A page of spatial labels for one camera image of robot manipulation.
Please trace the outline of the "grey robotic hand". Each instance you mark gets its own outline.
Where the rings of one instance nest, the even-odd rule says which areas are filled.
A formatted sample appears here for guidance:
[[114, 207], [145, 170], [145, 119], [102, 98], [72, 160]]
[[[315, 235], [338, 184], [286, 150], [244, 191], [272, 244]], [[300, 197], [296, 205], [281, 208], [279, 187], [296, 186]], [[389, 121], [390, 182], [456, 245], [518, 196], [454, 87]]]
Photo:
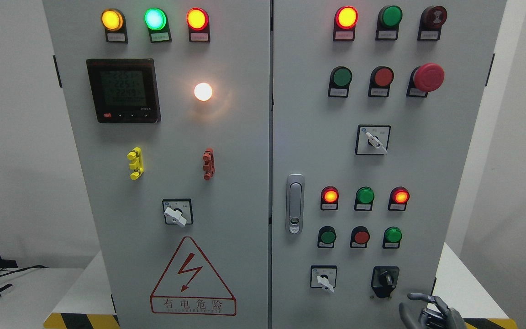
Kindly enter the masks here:
[[407, 298], [410, 300], [424, 301], [434, 304], [437, 311], [429, 308], [422, 308], [418, 319], [411, 317], [409, 308], [404, 304], [399, 304], [400, 318], [407, 329], [466, 329], [466, 322], [454, 308], [449, 308], [447, 304], [438, 296], [423, 293], [409, 293]]

